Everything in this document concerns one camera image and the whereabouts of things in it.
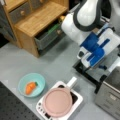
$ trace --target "open drawer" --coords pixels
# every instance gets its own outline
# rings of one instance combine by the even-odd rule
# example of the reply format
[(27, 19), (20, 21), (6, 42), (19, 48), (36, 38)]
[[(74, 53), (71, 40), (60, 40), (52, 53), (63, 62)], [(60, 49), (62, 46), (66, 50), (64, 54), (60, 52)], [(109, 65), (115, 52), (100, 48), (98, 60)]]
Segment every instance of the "open drawer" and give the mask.
[(35, 37), (38, 50), (43, 50), (49, 46), (58, 36), (61, 30), (59, 23), (49, 26), (45, 31)]

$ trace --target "cabinet drawer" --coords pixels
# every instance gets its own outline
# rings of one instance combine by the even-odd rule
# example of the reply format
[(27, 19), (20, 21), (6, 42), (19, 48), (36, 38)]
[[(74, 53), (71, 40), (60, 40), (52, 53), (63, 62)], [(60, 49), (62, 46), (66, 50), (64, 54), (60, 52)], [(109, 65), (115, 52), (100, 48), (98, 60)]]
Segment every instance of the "cabinet drawer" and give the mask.
[(45, 49), (48, 45), (50, 45), (57, 37), (57, 30), (60, 30), (60, 24), (56, 24), (52, 26), (52, 28), (40, 35), (35, 37), (36, 44), (39, 50)]
[(29, 3), (26, 2), (20, 7), (16, 8), (12, 12), (9, 13), (11, 21), (15, 24), (18, 21), (22, 20), (24, 17), (29, 15), (31, 12)]

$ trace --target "countertop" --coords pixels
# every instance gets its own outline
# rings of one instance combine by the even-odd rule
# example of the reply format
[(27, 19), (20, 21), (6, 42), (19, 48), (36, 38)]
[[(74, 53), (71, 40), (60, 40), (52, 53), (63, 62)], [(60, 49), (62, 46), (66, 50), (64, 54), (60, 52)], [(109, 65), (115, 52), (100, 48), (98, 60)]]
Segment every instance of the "countertop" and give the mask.
[[(57, 81), (62, 80), (67, 83), (75, 76), (78, 81), (74, 90), (83, 96), (84, 102), (80, 109), (75, 111), (76, 115), (73, 119), (115, 120), (95, 105), (95, 86), (73, 68), (77, 61), (78, 51), (79, 46), (67, 36), (64, 36), (58, 44), (40, 58), (35, 58), (25, 50), (8, 43), (0, 49), (0, 81), (43, 120), (35, 108), (39, 99)], [(19, 80), (28, 73), (40, 73), (46, 80), (44, 91), (36, 98), (23, 97), (17, 89)]]

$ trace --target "frying pan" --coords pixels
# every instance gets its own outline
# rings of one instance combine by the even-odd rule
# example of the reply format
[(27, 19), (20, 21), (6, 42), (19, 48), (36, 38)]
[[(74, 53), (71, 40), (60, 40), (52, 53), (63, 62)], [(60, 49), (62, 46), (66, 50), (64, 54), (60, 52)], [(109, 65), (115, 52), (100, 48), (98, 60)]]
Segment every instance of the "frying pan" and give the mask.
[(52, 117), (66, 115), (72, 107), (70, 89), (75, 85), (76, 77), (73, 77), (65, 88), (53, 88), (43, 98), (43, 108)]

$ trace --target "wooden cabinet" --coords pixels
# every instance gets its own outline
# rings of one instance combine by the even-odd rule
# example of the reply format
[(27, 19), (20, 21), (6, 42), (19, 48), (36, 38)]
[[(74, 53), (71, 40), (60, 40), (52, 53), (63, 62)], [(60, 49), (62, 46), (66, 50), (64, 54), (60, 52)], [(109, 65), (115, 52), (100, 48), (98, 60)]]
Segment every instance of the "wooden cabinet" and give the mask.
[(58, 36), (59, 17), (69, 0), (4, 0), (3, 10), (16, 38), (8, 39), (36, 57)]

